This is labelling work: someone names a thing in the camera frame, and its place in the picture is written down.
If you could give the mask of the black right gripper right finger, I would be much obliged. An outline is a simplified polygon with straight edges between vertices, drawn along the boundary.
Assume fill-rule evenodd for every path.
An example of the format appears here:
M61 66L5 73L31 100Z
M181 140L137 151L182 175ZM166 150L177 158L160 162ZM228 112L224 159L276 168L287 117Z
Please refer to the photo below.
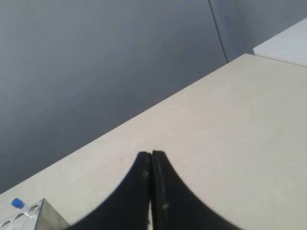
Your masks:
M194 195L163 151L152 152L151 182L154 230L239 229Z

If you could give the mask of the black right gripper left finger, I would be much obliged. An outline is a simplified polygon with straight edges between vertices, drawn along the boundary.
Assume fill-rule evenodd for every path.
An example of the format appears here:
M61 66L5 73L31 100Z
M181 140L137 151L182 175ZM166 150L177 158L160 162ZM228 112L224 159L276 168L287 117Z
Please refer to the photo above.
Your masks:
M146 230L150 203L151 154L139 152L118 187L70 230Z

